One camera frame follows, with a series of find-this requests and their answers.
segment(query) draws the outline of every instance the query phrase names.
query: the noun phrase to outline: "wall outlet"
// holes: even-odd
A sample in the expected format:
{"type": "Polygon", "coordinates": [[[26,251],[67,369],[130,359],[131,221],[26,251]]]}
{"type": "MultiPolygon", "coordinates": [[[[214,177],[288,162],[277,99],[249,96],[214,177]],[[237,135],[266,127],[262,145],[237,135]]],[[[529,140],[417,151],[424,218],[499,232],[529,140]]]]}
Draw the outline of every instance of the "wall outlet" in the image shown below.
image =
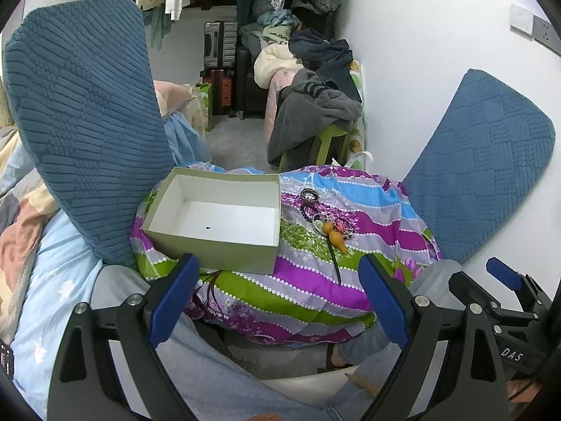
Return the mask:
{"type": "Polygon", "coordinates": [[[532,36],[534,31],[534,15],[527,9],[511,4],[509,22],[513,28],[532,36]]]}
{"type": "Polygon", "coordinates": [[[534,16],[534,39],[549,47],[557,55],[561,55],[561,39],[555,32],[552,25],[538,16],[534,16]]]}

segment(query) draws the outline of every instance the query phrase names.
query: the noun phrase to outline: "light blue bedsheet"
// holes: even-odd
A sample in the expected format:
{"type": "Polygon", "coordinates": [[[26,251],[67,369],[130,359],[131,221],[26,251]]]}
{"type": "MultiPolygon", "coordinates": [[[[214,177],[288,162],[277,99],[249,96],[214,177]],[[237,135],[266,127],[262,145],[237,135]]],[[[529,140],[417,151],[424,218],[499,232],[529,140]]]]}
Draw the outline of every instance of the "light blue bedsheet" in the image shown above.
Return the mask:
{"type": "Polygon", "coordinates": [[[43,230],[11,344],[15,358],[13,382],[43,419],[47,419],[54,360],[70,313],[77,303],[89,302],[101,268],[102,261],[68,216],[59,211],[43,230]]]}

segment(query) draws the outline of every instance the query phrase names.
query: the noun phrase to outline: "green box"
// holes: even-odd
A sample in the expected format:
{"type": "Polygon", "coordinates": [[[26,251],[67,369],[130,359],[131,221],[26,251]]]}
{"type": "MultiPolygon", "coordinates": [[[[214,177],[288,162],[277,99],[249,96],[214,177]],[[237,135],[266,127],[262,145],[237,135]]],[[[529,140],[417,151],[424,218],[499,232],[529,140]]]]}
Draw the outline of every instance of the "green box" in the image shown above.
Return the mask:
{"type": "Polygon", "coordinates": [[[205,269],[272,274],[281,224],[277,174],[174,168],[142,229],[155,247],[195,255],[205,269]]]}

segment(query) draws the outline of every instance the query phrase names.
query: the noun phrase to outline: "electrical socket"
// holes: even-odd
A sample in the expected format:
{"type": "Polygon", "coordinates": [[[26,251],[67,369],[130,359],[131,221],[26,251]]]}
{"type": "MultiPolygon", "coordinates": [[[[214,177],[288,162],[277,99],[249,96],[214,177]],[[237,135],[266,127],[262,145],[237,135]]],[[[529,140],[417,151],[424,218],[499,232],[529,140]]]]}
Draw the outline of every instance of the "electrical socket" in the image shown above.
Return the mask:
{"type": "Polygon", "coordinates": [[[532,35],[536,41],[549,47],[557,55],[561,55],[561,39],[547,20],[534,16],[534,30],[532,35]]]}

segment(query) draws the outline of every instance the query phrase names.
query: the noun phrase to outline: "quilted blue cover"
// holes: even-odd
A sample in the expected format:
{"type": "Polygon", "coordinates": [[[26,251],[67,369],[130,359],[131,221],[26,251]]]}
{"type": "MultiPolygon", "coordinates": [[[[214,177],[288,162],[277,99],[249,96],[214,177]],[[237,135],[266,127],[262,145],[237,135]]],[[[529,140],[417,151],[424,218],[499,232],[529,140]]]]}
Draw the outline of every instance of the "quilted blue cover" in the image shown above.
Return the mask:
{"type": "Polygon", "coordinates": [[[462,263],[520,205],[548,164],[552,121],[528,98],[470,69],[403,181],[445,258],[462,263]]]}
{"type": "Polygon", "coordinates": [[[136,208],[173,167],[140,9],[131,0],[36,9],[6,45],[4,82],[61,209],[106,263],[134,266],[136,208]]]}

